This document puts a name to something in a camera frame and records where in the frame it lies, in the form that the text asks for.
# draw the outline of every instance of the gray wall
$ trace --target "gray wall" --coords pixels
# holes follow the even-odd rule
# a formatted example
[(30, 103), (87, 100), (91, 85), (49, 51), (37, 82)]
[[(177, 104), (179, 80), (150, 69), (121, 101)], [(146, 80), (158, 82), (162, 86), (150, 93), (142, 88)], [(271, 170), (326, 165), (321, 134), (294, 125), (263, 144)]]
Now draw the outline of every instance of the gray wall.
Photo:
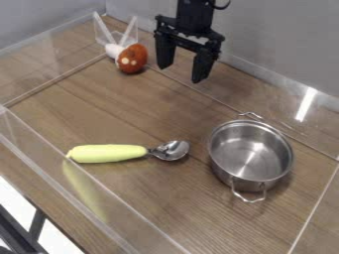
[[(175, 8), (177, 0), (107, 0), (111, 16), (138, 14), (150, 31), (147, 20), (174, 16)], [(298, 81), (339, 95), (338, 0), (234, 0), (217, 12), (215, 29), (229, 37), (225, 62), (267, 81)]]
[(0, 49), (105, 8), (105, 0), (2, 1)]

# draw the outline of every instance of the yellow handle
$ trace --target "yellow handle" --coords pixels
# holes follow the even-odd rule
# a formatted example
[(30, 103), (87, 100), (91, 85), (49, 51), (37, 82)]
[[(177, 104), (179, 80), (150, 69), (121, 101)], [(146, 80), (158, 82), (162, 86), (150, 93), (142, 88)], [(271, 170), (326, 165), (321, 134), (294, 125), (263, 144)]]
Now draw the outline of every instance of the yellow handle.
[(87, 145), (70, 150), (67, 157), (78, 163), (110, 163), (145, 157), (149, 150), (130, 145)]

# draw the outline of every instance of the pot handle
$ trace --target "pot handle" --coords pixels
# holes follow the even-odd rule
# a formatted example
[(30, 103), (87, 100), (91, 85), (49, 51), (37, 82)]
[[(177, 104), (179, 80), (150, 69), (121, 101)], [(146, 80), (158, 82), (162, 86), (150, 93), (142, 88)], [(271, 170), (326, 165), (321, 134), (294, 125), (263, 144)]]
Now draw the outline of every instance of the pot handle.
[(254, 112), (242, 113), (242, 114), (239, 114), (239, 117), (241, 117), (241, 116), (249, 116), (249, 115), (253, 115), (254, 117), (258, 118), (259, 121), (263, 121), (263, 117), (259, 116), (258, 114), (255, 114)]
[(255, 202), (259, 202), (259, 201), (265, 201), (265, 200), (266, 200), (267, 189), (266, 189), (265, 183), (261, 183), (262, 197), (259, 197), (258, 199), (247, 199), (247, 198), (237, 191), (235, 178), (231, 179), (231, 186), (233, 186), (233, 194), (234, 194), (243, 202), (255, 203)]

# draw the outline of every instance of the wooden table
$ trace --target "wooden table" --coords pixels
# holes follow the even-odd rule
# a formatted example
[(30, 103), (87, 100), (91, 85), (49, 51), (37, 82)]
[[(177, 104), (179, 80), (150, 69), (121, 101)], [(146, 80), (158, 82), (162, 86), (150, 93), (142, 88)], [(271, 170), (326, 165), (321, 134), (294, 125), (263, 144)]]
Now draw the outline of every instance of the wooden table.
[[(138, 75), (125, 75), (109, 58), (13, 101), (11, 110), (65, 153), (79, 144), (154, 147), (189, 140), (191, 156), (182, 162), (147, 159), (85, 169), (189, 252), (289, 252), (338, 167), (322, 153), (290, 139), (293, 174), (269, 192), (266, 202), (243, 203), (215, 178), (207, 153), (214, 127), (235, 119), (238, 111), (150, 67)], [(3, 150), (2, 174), (78, 244), (89, 253), (121, 253), (39, 177), (30, 171), (23, 175), (27, 166)], [(106, 215), (107, 223), (119, 219)], [(321, 227), (329, 230), (326, 223)], [(302, 246), (297, 251), (309, 253)]]

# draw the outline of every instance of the stainless steel pot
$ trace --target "stainless steel pot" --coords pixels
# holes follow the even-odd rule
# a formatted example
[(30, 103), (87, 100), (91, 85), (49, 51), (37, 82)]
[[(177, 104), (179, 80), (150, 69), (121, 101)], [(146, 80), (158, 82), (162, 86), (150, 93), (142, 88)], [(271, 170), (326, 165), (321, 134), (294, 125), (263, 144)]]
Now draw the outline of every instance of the stainless steel pot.
[[(246, 115), (262, 119), (253, 112), (241, 114)], [(235, 120), (214, 130), (209, 150), (214, 173), (234, 195), (245, 202), (266, 200), (266, 191), (287, 175), (294, 161), (282, 133), (261, 121)], [(239, 191), (261, 191), (261, 197), (247, 199)]]

